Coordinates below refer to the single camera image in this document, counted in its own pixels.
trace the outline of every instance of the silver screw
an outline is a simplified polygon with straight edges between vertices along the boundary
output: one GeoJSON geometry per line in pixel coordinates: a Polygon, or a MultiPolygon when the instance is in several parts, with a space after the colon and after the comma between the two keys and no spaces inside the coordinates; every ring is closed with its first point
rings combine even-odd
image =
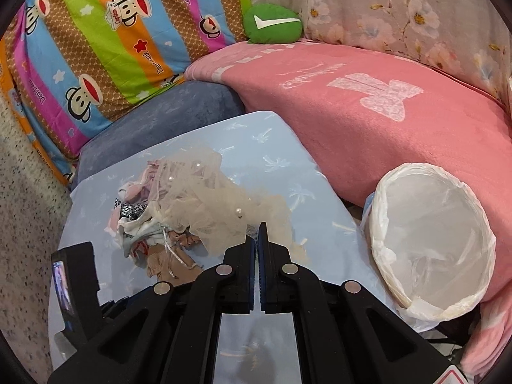
{"type": "Polygon", "coordinates": [[[217,266],[215,271],[217,271],[217,274],[220,276],[227,276],[228,274],[231,274],[231,272],[233,271],[233,268],[230,265],[221,264],[221,265],[217,266]]]}
{"type": "Polygon", "coordinates": [[[345,283],[345,290],[349,293],[359,293],[361,291],[361,285],[358,282],[350,280],[345,283]]]}
{"type": "Polygon", "coordinates": [[[156,294],[166,294],[171,290],[171,286],[166,282],[159,282],[153,286],[153,291],[156,294]]]}
{"type": "Polygon", "coordinates": [[[285,274],[296,274],[299,271],[299,268],[293,263],[287,263],[281,269],[285,274]]]}

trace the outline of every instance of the floral curtain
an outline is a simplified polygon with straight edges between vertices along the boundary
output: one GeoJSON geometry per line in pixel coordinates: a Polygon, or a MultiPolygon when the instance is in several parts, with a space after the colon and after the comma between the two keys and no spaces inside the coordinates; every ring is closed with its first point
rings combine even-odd
{"type": "Polygon", "coordinates": [[[404,56],[509,109],[510,33],[489,0],[253,0],[298,12],[305,35],[404,56]]]}

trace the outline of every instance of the green cushion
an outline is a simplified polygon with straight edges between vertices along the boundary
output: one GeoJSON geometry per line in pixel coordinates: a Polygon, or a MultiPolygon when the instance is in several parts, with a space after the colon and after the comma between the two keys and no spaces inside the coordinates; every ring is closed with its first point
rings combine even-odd
{"type": "Polygon", "coordinates": [[[302,23],[297,13],[275,4],[257,4],[249,8],[244,16],[244,29],[249,43],[294,43],[302,35],[302,23]],[[288,22],[273,24],[275,22],[270,21],[277,19],[288,19],[288,22]]]}

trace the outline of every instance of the table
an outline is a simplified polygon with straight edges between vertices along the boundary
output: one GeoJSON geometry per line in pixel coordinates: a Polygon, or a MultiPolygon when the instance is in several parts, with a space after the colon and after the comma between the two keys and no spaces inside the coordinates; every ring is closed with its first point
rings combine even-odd
{"type": "MultiPolygon", "coordinates": [[[[304,265],[321,280],[341,284],[354,279],[388,307],[379,275],[370,264],[368,246],[357,225],[293,131],[275,113],[259,111],[183,134],[123,160],[83,180],[72,193],[73,206],[59,248],[91,241],[95,251],[100,304],[132,295],[155,282],[123,256],[104,231],[118,188],[135,180],[148,160],[179,149],[209,146],[222,154],[221,169],[248,189],[282,195],[290,209],[293,239],[308,254],[304,265]]],[[[201,251],[190,252],[205,268],[222,261],[201,251]]],[[[265,315],[255,287],[254,312],[223,315],[215,384],[292,384],[300,382],[291,314],[265,315]]],[[[52,284],[48,332],[54,368],[62,364],[53,337],[64,327],[52,284]]]]}

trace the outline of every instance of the blue-gray cushion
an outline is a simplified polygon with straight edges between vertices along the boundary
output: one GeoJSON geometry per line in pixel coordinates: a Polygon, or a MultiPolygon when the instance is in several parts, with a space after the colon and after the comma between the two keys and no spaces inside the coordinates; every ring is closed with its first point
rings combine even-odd
{"type": "Polygon", "coordinates": [[[99,171],[186,132],[244,114],[235,91],[190,81],[150,99],[89,141],[72,187],[99,171]]]}

